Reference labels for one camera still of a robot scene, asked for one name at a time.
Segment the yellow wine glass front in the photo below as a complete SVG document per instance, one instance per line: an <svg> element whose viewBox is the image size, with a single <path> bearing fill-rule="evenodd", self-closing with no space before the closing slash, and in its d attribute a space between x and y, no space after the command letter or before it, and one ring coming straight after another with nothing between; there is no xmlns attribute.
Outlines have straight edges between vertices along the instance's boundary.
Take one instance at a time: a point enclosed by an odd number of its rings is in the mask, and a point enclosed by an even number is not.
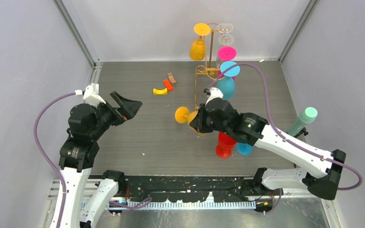
<svg viewBox="0 0 365 228"><path fill-rule="evenodd" d="M190 112L190 110L187 107L181 106L175 111L174 118L175 118L176 122L178 122L180 124L187 123L187 125L189 126L190 129L194 130L196 133L198 133L200 135L204 135L204 133L199 133L199 132L197 132L196 129L194 129L193 127L190 126L191 121L196 117L197 114L198 114L198 111Z"/></svg>

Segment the clear wine glass rear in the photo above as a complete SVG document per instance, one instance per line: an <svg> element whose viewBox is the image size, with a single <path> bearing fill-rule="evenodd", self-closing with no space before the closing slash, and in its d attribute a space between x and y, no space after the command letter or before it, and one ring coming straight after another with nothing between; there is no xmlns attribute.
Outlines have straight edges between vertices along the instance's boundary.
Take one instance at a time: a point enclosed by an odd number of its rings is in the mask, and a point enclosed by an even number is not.
<svg viewBox="0 0 365 228"><path fill-rule="evenodd" d="M234 29L234 26L230 23L220 23L217 25L217 30L220 33L230 33Z"/></svg>

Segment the mint green bottle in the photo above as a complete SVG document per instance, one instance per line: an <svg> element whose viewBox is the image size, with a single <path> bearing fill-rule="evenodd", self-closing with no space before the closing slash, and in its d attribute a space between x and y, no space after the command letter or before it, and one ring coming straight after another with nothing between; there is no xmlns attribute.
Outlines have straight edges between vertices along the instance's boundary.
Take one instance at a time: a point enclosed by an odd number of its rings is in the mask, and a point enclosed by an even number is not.
<svg viewBox="0 0 365 228"><path fill-rule="evenodd" d="M307 107L302 111L292 127L287 131L290 136L295 136L303 127L313 123L318 115L318 111L314 107Z"/></svg>

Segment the clear wine glass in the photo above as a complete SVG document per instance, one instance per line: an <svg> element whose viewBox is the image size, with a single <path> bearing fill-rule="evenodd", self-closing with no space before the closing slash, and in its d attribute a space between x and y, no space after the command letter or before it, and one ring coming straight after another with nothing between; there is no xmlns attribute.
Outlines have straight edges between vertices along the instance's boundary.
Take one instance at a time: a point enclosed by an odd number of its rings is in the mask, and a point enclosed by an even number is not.
<svg viewBox="0 0 365 228"><path fill-rule="evenodd" d="M234 26L230 23L220 23L217 25L217 30L220 33L230 33L234 29Z"/></svg>
<svg viewBox="0 0 365 228"><path fill-rule="evenodd" d="M231 46L233 42L234 37L229 34L222 34L219 37L219 43L221 44L221 47L217 52L217 56L220 60L230 61L236 57L237 51Z"/></svg>

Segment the blue wine glass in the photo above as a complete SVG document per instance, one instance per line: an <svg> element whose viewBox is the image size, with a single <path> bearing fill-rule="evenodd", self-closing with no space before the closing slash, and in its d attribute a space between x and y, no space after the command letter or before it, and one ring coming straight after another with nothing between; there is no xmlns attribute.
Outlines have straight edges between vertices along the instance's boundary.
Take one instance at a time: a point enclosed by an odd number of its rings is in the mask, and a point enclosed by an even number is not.
<svg viewBox="0 0 365 228"><path fill-rule="evenodd" d="M238 142L236 144L236 149L239 154L248 156L253 152L253 146L247 144L247 143L240 143Z"/></svg>
<svg viewBox="0 0 365 228"><path fill-rule="evenodd" d="M229 100L234 96L236 87L235 77L240 73L240 66L233 67L225 74L223 72L235 64L237 63L234 61L225 61L220 65L220 75L223 75L223 77L218 81L216 87L223 93L224 100Z"/></svg>

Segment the red plastic wine glass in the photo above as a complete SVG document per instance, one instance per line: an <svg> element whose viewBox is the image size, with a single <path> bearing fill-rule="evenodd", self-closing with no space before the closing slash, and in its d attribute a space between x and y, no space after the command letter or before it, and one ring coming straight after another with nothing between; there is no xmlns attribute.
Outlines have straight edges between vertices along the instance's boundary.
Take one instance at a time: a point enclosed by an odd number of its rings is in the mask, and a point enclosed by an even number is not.
<svg viewBox="0 0 365 228"><path fill-rule="evenodd" d="M223 132L218 134L218 145L216 146L215 152L219 158L227 159L232 154L232 149L237 144L237 141L232 139L230 136Z"/></svg>

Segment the yellow arch block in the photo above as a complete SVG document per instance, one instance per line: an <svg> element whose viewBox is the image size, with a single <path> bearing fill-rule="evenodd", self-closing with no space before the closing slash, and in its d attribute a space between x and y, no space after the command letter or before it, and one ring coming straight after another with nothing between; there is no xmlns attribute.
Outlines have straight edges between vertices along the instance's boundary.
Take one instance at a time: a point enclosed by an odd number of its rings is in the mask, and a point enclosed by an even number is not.
<svg viewBox="0 0 365 228"><path fill-rule="evenodd" d="M168 93L168 89L164 88L164 89L153 89L153 94L154 95L166 95Z"/></svg>

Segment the orange block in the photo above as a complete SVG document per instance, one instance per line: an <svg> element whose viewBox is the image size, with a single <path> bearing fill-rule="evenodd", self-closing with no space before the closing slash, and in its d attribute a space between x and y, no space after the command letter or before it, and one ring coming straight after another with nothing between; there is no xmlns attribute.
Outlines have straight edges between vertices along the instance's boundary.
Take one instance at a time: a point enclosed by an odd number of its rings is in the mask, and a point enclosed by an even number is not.
<svg viewBox="0 0 365 228"><path fill-rule="evenodd" d="M168 79L163 80L163 83L164 83L164 85L165 85L165 87L168 91L173 90L173 86L172 86L171 82Z"/></svg>

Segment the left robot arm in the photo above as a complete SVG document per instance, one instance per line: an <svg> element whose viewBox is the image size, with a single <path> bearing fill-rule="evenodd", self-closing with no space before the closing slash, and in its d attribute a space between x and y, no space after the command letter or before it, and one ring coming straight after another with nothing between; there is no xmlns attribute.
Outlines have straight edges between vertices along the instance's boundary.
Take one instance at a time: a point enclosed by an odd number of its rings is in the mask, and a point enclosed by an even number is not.
<svg viewBox="0 0 365 228"><path fill-rule="evenodd" d="M75 94L82 95L85 102L70 110L68 138L59 152L62 191L58 194L52 228L94 228L110 199L126 193L124 173L107 170L91 199L82 206L86 183L99 151L99 138L110 126L133 119L143 104L115 91L110 95L119 105L116 108L96 92L77 90Z"/></svg>

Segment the pink plastic wine glass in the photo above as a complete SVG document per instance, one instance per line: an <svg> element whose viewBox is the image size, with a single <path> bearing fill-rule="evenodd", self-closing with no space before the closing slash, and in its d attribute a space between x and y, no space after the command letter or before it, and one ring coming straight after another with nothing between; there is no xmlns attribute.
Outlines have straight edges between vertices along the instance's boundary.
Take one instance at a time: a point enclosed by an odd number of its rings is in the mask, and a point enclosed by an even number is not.
<svg viewBox="0 0 365 228"><path fill-rule="evenodd" d="M233 62L233 59L237 56L237 50L234 47L231 46L223 46L221 47L217 52L217 60L219 61L218 67L218 79L221 80L223 77L225 77L224 74L222 74L227 68L231 67L232 65L236 64Z"/></svg>

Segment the clear wine glass front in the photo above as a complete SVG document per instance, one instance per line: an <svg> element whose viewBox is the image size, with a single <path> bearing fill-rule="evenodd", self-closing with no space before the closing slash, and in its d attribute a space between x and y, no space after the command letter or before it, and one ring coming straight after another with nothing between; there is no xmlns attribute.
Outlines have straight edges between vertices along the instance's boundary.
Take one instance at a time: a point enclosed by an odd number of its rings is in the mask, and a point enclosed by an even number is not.
<svg viewBox="0 0 365 228"><path fill-rule="evenodd" d="M221 44L221 47L217 52L217 56L220 60L230 61L236 57L237 51L231 46L233 42L234 37L229 34L222 34L219 37L219 43Z"/></svg>

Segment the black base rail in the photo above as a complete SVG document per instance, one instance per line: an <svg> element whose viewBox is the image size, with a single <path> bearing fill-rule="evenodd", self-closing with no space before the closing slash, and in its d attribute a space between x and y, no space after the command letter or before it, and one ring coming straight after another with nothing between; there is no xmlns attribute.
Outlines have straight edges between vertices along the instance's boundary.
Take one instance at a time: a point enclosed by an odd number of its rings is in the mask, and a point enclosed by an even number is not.
<svg viewBox="0 0 365 228"><path fill-rule="evenodd" d="M126 176L126 189L111 198L107 209L121 212L129 207L163 209L260 209L278 199L308 199L302 189L262 190L252 177L244 176Z"/></svg>

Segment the yellow wine glass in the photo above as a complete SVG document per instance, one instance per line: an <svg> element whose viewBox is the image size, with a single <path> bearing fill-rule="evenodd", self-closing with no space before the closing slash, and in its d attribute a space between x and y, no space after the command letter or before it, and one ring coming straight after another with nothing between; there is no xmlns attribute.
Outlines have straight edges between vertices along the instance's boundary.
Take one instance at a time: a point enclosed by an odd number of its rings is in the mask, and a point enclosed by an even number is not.
<svg viewBox="0 0 365 228"><path fill-rule="evenodd" d="M193 28L198 38L192 42L189 52L189 57L193 61L201 61L206 56L206 44L204 38L211 33L211 28L208 24L198 23Z"/></svg>
<svg viewBox="0 0 365 228"><path fill-rule="evenodd" d="M175 118L176 122L178 122L180 124L187 123L187 125L189 126L190 129L194 130L196 133L198 133L200 135L204 135L204 133L199 133L199 132L197 132L196 129L194 129L193 127L190 126L191 121L196 117L197 114L198 114L198 111L190 112L190 110L187 107L181 106L175 111L174 118Z"/></svg>

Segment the brown arch block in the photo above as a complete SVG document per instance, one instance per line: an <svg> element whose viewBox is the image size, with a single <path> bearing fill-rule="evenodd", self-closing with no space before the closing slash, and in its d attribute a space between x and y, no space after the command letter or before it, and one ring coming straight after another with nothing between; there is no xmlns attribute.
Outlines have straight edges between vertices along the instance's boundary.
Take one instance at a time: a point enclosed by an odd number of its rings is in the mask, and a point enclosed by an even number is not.
<svg viewBox="0 0 365 228"><path fill-rule="evenodd" d="M168 73L167 75L168 75L168 78L169 78L170 82L172 84L175 84L176 83L176 80L175 80L173 74L172 73Z"/></svg>

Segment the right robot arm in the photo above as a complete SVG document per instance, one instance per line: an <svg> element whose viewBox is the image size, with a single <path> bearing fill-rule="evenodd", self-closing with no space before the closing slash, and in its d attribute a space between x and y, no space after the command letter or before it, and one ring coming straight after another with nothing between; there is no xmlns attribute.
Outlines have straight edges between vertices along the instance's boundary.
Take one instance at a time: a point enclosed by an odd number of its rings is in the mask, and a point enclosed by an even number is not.
<svg viewBox="0 0 365 228"><path fill-rule="evenodd" d="M281 130L254 113L238 113L227 100L215 98L190 114L188 125L199 133L218 131L238 143L273 152L296 165L296 169L259 168L252 188L259 195L276 189L305 189L314 196L334 200L339 189L341 164L346 153L316 148Z"/></svg>

